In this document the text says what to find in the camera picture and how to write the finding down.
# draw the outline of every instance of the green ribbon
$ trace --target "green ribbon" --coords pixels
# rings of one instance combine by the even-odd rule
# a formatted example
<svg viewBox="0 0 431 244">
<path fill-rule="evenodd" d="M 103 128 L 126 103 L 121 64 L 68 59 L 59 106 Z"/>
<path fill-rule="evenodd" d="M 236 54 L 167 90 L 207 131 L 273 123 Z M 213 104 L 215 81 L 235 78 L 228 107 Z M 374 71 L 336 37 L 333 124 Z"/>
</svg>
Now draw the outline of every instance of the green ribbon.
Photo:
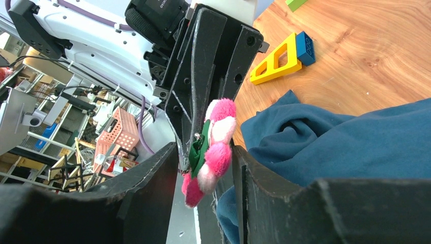
<svg viewBox="0 0 431 244">
<path fill-rule="evenodd" d="M 189 162 L 192 169 L 192 179 L 198 175 L 199 170 L 205 163 L 205 153 L 209 148 L 208 130 L 210 123 L 211 121 L 209 119 L 205 121 L 200 138 L 194 141 L 190 148 Z"/>
</svg>

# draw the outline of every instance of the wooden table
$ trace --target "wooden table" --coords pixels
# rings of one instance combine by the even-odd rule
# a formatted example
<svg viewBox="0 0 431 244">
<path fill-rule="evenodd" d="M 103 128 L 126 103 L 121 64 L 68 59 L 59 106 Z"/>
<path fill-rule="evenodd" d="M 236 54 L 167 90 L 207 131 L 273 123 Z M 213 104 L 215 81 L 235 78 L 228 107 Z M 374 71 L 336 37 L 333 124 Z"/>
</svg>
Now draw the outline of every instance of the wooden table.
<svg viewBox="0 0 431 244">
<path fill-rule="evenodd" d="M 267 53 L 305 31 L 316 63 L 260 85 L 248 75 L 235 100 L 238 124 L 290 89 L 302 103 L 352 115 L 431 97 L 430 8 L 425 0 L 308 0 L 292 13 L 275 0 L 255 21 Z M 244 146 L 239 127 L 234 140 Z"/>
</svg>

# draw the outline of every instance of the gray floor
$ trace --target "gray floor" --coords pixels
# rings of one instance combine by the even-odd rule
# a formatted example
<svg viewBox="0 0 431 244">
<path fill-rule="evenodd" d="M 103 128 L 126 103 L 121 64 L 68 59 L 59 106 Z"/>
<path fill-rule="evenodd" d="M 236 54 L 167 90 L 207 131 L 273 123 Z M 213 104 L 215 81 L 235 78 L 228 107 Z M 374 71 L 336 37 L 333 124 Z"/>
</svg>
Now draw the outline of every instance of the gray floor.
<svg viewBox="0 0 431 244">
<path fill-rule="evenodd" d="M 178 175 L 166 244 L 197 243 L 194 211 L 185 206 L 181 185 L 182 177 Z"/>
</svg>

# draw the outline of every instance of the green toy block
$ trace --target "green toy block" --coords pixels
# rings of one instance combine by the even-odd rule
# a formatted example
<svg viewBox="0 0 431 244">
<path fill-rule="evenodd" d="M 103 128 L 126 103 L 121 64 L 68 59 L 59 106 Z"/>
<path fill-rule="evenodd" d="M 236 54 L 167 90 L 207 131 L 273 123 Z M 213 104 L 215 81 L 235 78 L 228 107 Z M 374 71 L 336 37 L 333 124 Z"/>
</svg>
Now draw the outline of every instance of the green toy block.
<svg viewBox="0 0 431 244">
<path fill-rule="evenodd" d="M 307 2 L 307 0 L 286 0 L 286 4 L 292 12 L 299 9 L 305 2 Z"/>
</svg>

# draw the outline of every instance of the toy block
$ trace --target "toy block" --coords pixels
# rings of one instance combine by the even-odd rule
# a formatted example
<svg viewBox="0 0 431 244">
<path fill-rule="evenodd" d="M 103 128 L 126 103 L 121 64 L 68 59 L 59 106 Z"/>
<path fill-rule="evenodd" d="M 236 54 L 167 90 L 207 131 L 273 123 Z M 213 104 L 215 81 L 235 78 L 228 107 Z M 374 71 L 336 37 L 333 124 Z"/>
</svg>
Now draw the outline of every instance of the toy block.
<svg viewBox="0 0 431 244">
<path fill-rule="evenodd" d="M 287 53 L 287 64 L 280 67 L 279 58 L 285 52 Z M 292 74 L 301 68 L 302 63 L 296 55 L 296 33 L 292 33 L 252 70 L 250 82 L 258 85 L 280 76 Z"/>
<path fill-rule="evenodd" d="M 296 36 L 296 55 L 305 66 L 316 62 L 313 40 L 305 32 L 301 32 Z"/>
<path fill-rule="evenodd" d="M 305 2 L 307 2 L 307 0 L 286 0 L 286 4 L 292 12 L 299 9 Z"/>
</svg>

